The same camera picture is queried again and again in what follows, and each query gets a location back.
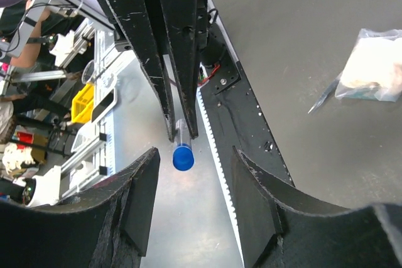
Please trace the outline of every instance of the person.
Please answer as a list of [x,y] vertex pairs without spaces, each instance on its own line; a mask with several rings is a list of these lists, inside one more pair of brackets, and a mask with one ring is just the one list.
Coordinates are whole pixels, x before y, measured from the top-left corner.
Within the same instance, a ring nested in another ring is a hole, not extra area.
[[[31,0],[22,0],[14,6],[5,8],[0,18],[0,37],[10,41],[14,35],[17,35],[15,32],[19,22],[23,19],[25,11],[30,7]],[[45,8],[30,38],[54,34],[65,36],[70,30],[76,30],[83,20],[84,17],[79,15],[73,18],[65,18],[62,15],[51,13],[48,8]],[[77,54],[68,64],[66,71],[71,74],[79,73],[93,58],[94,51],[89,48],[84,54]],[[54,68],[55,60],[55,56],[49,52],[46,45],[26,44],[18,58],[8,57],[7,60],[2,60],[2,62],[20,68],[31,68],[35,63],[39,63],[43,67],[42,69],[47,71]]]
[[38,94],[19,94],[0,98],[0,133],[7,128],[13,115],[22,114],[35,109],[45,109],[59,116],[60,120],[71,119],[70,111]]

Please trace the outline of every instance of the red wire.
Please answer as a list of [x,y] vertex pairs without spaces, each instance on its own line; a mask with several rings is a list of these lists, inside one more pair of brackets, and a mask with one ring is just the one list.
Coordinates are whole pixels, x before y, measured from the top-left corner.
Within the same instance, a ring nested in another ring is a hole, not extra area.
[[206,77],[205,79],[203,79],[202,82],[199,83],[198,86],[205,84],[209,79],[211,79],[215,75],[215,73],[218,71],[219,68],[220,68],[220,64],[216,63],[215,68],[212,70],[211,74],[208,77]]

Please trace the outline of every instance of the black shirt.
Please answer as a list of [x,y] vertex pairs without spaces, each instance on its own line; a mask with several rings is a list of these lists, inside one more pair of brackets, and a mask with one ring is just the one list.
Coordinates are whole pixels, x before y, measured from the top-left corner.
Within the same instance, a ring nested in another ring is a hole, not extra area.
[[[22,20],[25,12],[26,1],[21,1],[14,6],[5,8],[0,18],[0,36],[12,39],[19,22]],[[82,16],[74,18],[64,18],[63,16],[55,13],[50,13],[48,19],[42,22],[41,35],[61,34],[67,35],[70,30],[76,30],[81,22],[84,20]],[[93,52],[84,55],[76,55],[72,62],[68,65],[68,72],[77,72],[85,68],[86,64],[93,59]],[[49,53],[46,46],[41,46],[37,62],[43,65],[43,69],[52,69],[55,64],[55,56]]]

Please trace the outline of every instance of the transparent tube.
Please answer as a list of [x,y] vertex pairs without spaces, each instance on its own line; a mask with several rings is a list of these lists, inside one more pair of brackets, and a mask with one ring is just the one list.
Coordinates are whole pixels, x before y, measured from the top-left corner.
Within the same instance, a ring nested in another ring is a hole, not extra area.
[[176,136],[173,144],[173,165],[179,171],[187,171],[194,165],[190,132],[184,119],[176,123]]

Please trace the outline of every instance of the clear plastic bag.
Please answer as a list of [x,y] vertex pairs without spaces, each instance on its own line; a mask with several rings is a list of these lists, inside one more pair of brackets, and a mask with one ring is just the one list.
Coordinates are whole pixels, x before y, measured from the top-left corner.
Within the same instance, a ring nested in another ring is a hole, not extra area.
[[335,97],[395,102],[401,93],[402,30],[360,30]]

